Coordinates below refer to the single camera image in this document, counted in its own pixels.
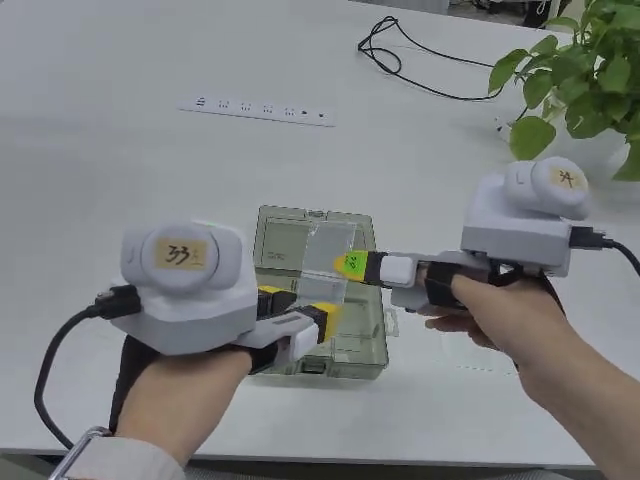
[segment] table surface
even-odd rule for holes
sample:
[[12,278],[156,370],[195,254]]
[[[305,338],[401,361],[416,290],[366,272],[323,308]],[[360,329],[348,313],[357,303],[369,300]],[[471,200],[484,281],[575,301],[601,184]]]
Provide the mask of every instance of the table surface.
[[[2,5],[1,451],[61,452],[32,405],[40,361],[60,325],[117,275],[128,225],[202,218],[252,238],[258,207],[271,204],[370,214],[381,249],[458,245],[478,179],[510,161],[493,118],[522,103],[511,90],[488,103],[450,101],[381,74],[355,45],[388,13],[427,45],[485,62],[545,34],[344,0]],[[484,69],[405,48],[393,34],[381,42],[396,45],[413,78],[486,90]],[[337,127],[175,108],[199,93],[332,108]],[[636,213],[599,206],[592,220],[640,250]],[[640,376],[636,282],[621,256],[578,252],[557,285],[576,328]],[[399,326],[373,382],[247,379],[199,454],[590,464],[499,354],[408,314]],[[71,438],[107,422],[121,342],[94,321],[61,348],[46,403]]]

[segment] metal bracelet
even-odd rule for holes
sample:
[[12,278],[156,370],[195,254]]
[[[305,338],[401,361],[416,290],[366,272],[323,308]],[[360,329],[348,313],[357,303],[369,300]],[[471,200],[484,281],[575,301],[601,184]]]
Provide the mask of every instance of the metal bracelet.
[[49,480],[65,480],[66,473],[69,471],[71,466],[78,459],[80,454],[87,448],[89,442],[96,437],[110,437],[111,432],[103,427],[92,427],[80,437],[78,443],[76,443],[69,453],[62,459],[62,461],[58,464],[56,469],[53,471]]

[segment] electrical outlet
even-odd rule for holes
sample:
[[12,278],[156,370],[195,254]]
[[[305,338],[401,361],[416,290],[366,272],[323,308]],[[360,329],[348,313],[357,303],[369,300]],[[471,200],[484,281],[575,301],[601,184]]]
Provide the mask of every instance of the electrical outlet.
[[335,126],[333,114],[326,109],[278,106],[267,102],[248,102],[246,100],[238,101],[219,95],[199,95],[191,101],[180,104],[178,109],[322,127]]

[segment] white sleeve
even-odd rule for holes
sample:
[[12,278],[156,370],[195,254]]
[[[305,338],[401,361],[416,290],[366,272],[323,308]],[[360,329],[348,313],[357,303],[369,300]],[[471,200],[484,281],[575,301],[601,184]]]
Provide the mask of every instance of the white sleeve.
[[141,440],[97,437],[67,471],[78,480],[185,480],[178,462],[164,450]]

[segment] handwritten label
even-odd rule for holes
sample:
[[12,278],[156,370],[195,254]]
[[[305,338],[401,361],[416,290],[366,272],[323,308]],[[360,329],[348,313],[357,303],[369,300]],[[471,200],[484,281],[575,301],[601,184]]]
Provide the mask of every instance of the handwritten label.
[[549,179],[553,185],[567,190],[586,190],[587,188],[587,180],[584,175],[565,168],[551,168]]
[[156,268],[204,270],[207,266],[207,242],[160,237],[156,241],[155,264]]
[[344,265],[342,266],[342,272],[349,276],[355,276],[364,278],[364,272],[367,269],[367,256],[366,251],[353,251],[344,256]]

